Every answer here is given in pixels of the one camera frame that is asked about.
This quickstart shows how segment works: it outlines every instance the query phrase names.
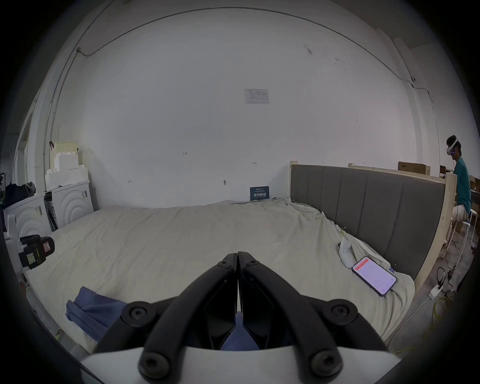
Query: power strip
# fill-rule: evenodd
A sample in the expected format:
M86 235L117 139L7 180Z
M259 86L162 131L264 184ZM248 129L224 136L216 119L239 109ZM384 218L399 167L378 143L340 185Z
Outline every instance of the power strip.
M443 285L439 286L438 284L432 288L429 292L428 297L432 300L435 300L440 292L442 292Z

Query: white bedsheet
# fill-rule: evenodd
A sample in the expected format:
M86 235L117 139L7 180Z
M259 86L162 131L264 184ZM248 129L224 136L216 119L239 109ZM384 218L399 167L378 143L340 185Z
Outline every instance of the white bedsheet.
M357 260L367 255L347 237ZM350 300L383 339L397 327L415 292L410 276L395 273L393 289L378 296L343 266L339 228L316 209L284 198L102 209L53 232L52 238L55 252L26 275L52 318L89 352L95 341L65 317L67 300L74 300L81 286L127 303L154 302L179 295L237 251L249 252L303 295Z

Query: black bag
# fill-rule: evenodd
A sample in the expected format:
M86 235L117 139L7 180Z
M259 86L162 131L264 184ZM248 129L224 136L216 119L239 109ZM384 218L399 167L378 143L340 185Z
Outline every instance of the black bag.
M17 184L10 183L5 187L5 198L3 199L1 206L5 209L29 196L30 191L25 185L18 186Z

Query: cardboard box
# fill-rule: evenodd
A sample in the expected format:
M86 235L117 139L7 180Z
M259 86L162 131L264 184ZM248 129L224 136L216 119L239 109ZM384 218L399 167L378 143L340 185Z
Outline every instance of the cardboard box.
M430 166L418 163L398 162L398 170L406 172L420 173L422 175L430 175Z

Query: black robot arm part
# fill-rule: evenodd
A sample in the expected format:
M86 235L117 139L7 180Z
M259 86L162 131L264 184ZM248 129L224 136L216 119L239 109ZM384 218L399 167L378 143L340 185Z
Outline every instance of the black robot arm part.
M387 351L351 302L302 296L249 253L238 252L177 297L126 305L95 353L143 347L138 362L142 376L176 382L184 346L220 349L235 328L237 286L245 329L260 349L293 345L303 382L327 383L339 374L337 347Z

